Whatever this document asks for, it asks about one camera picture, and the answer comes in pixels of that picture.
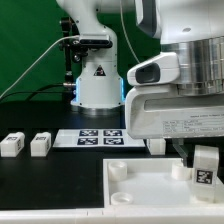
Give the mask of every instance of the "warning label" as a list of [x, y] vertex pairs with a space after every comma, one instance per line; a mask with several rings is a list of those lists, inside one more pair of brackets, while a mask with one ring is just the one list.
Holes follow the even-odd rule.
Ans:
[[97, 68], [96, 72], [94, 73], [94, 76], [106, 76], [101, 65]]

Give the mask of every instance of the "white plastic piece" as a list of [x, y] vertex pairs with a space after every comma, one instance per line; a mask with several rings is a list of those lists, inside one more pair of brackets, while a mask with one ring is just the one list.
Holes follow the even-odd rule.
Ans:
[[38, 133], [30, 143], [32, 157], [45, 157], [51, 148], [51, 134]]
[[195, 146], [193, 195], [195, 200], [214, 202], [219, 164], [219, 149], [209, 146]]
[[172, 164], [172, 178], [175, 180], [186, 181], [191, 179], [192, 169], [184, 167], [181, 162]]
[[[160, 68], [160, 80], [152, 83], [138, 83], [136, 72], [152, 64], [157, 64]], [[160, 55], [144, 61], [128, 71], [128, 82], [132, 86], [147, 86], [174, 83], [180, 76], [178, 56], [174, 52], [160, 53]]]
[[147, 139], [147, 147], [151, 155], [165, 155], [166, 141], [161, 139]]
[[133, 203], [133, 197], [124, 192], [117, 192], [111, 195], [111, 205], [130, 205]]
[[16, 157], [24, 147], [25, 135], [22, 132], [11, 133], [1, 142], [2, 157]]
[[108, 164], [108, 176], [111, 181], [123, 181], [127, 178], [127, 163], [114, 161]]

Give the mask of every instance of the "white cube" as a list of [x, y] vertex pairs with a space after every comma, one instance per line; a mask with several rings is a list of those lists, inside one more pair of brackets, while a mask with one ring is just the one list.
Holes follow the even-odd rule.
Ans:
[[147, 139], [146, 145], [151, 155], [165, 155], [166, 141], [164, 139]]
[[51, 134], [38, 133], [30, 143], [32, 157], [45, 157], [51, 148]]
[[1, 142], [2, 157], [16, 157], [24, 148], [25, 135], [22, 132], [11, 133]]

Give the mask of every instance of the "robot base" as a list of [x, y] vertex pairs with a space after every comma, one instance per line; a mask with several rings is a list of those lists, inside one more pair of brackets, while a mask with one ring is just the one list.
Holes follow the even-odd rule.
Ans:
[[110, 116], [114, 114], [119, 114], [124, 111], [124, 105], [120, 105], [114, 108], [85, 108], [82, 106], [71, 105], [71, 110], [74, 112], [79, 112], [82, 114], [90, 115], [90, 116]]

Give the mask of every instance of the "cable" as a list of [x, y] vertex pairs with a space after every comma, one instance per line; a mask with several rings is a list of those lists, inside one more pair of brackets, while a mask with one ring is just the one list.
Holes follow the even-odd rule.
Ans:
[[1, 99], [0, 99], [0, 103], [4, 100], [4, 99], [6, 99], [6, 98], [8, 98], [8, 97], [10, 97], [10, 96], [13, 96], [13, 95], [16, 95], [16, 94], [33, 94], [33, 93], [35, 93], [35, 94], [49, 94], [49, 93], [58, 93], [58, 94], [61, 94], [61, 93], [63, 93], [63, 92], [51, 92], [51, 91], [24, 91], [24, 92], [14, 92], [14, 93], [10, 93], [10, 94], [8, 94], [8, 95], [5, 95], [5, 96], [3, 96]]
[[122, 28], [123, 28], [123, 32], [124, 32], [124, 36], [126, 38], [126, 41], [127, 41], [127, 44], [128, 44], [128, 47], [132, 53], [132, 55], [134, 56], [135, 60], [138, 62], [138, 64], [140, 63], [140, 61], [138, 60], [138, 57], [136, 56], [132, 46], [131, 46], [131, 43], [129, 41], [129, 38], [128, 38], [128, 34], [127, 34], [127, 31], [126, 31], [126, 28], [125, 28], [125, 25], [124, 25], [124, 17], [123, 17], [123, 7], [122, 7], [122, 0], [120, 0], [120, 12], [121, 12], [121, 24], [122, 24]]
[[42, 58], [44, 58], [47, 53], [55, 46], [57, 45], [59, 42], [63, 41], [63, 40], [67, 40], [67, 39], [77, 39], [78, 36], [70, 36], [70, 37], [63, 37], [59, 40], [57, 40], [55, 43], [53, 43], [8, 89], [6, 89], [1, 95], [0, 95], [0, 101], [2, 99], [2, 97], [8, 92], [10, 91]]
[[51, 85], [47, 85], [44, 87], [39, 88], [38, 90], [36, 90], [35, 92], [33, 92], [29, 97], [26, 98], [26, 101], [30, 101], [34, 96], [36, 96], [39, 92], [47, 90], [47, 89], [51, 89], [51, 88], [55, 88], [55, 87], [62, 87], [63, 84], [62, 83], [56, 83], [56, 84], [51, 84]]

